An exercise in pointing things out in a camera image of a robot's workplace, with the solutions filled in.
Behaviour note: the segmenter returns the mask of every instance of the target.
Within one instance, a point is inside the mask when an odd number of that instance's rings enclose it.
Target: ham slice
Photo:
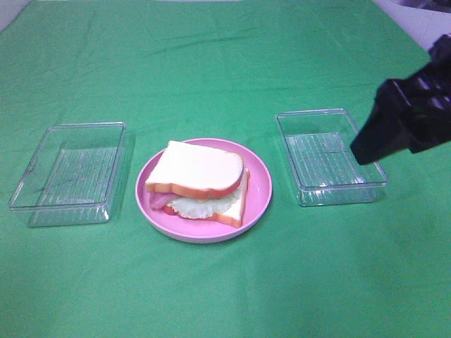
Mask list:
[[[167,203],[172,201],[173,199],[177,199],[180,197],[174,193],[163,193],[163,192],[151,192],[150,193],[150,208],[152,209],[161,209]]]

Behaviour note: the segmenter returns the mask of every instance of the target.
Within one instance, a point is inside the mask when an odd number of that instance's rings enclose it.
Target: container rim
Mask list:
[[[43,205],[43,206],[36,206],[36,205],[16,206],[15,205],[15,202],[20,194],[20,191],[21,191],[23,185],[26,183],[28,175],[30,174],[30,172],[33,171],[33,167],[39,157],[39,153],[42,150],[42,148],[44,147],[45,142],[51,132],[56,131],[56,130],[64,130],[64,129],[82,129],[82,128],[94,129],[94,128],[98,128],[98,127],[120,127],[121,128],[121,133],[120,133],[120,136],[118,138],[118,143],[117,143],[117,149],[114,154],[114,160],[113,160],[113,163],[111,164],[111,173],[108,178],[108,184],[106,186],[106,191],[105,191],[101,201],[89,202],[89,203],[78,203],[78,204],[49,204],[49,205]],[[10,197],[10,200],[8,203],[9,209],[11,211],[41,211],[41,210],[58,210],[58,209],[67,210],[67,209],[92,208],[92,207],[104,206],[106,203],[106,200],[111,192],[112,186],[113,186],[113,177],[116,174],[116,169],[117,169],[118,163],[120,161],[120,152],[121,152],[121,147],[123,146],[123,143],[124,143],[126,129],[127,129],[127,124],[122,121],[97,122],[97,123],[63,123],[60,125],[52,125],[52,126],[48,127],[45,130],[42,138],[40,139],[39,144],[38,144],[37,148],[35,149],[35,152],[33,153],[32,158],[30,159],[30,162],[28,163],[25,171],[23,172],[22,176],[20,177],[18,185],[17,185],[14,193]]]

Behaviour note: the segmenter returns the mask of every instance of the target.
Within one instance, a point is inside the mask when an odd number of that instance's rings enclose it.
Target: transparent box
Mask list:
[[[125,123],[49,127],[9,208],[29,227],[105,223],[121,178]]]
[[[382,167],[358,164],[350,150],[359,130],[347,111],[293,111],[276,120],[299,205],[373,202],[383,196],[388,179]]]

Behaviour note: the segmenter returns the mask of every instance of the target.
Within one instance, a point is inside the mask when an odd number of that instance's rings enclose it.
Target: pink plate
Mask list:
[[[222,242],[248,230],[260,219],[271,200],[272,180],[263,161],[248,148],[225,139],[189,139],[184,142],[233,151],[244,158],[251,175],[242,226],[234,228],[214,221],[187,220],[176,215],[168,215],[161,210],[152,210],[149,206],[149,193],[145,189],[144,183],[155,168],[163,150],[146,163],[136,181],[136,200],[141,212],[157,230],[183,242]]]

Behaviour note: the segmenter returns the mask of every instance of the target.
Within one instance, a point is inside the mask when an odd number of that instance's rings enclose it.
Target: white bread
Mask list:
[[[235,196],[232,200],[231,204],[227,204],[228,208],[223,212],[214,212],[213,215],[210,215],[207,218],[194,218],[194,219],[203,219],[203,220],[214,220],[216,222],[224,223],[227,225],[231,225],[233,227],[241,227],[242,225],[242,216],[245,209],[246,202],[246,193],[247,193],[247,183],[249,180],[249,170],[245,169],[240,186],[237,188],[237,196]],[[174,208],[177,208],[177,199],[173,202],[170,202],[166,206],[163,207],[163,210],[170,215],[178,215],[183,218],[192,218],[188,217],[185,214],[185,211],[176,211]],[[202,201],[198,201],[196,199],[192,200],[192,203],[202,204]]]
[[[148,192],[219,199],[237,189],[243,170],[239,154],[170,141],[145,185]]]

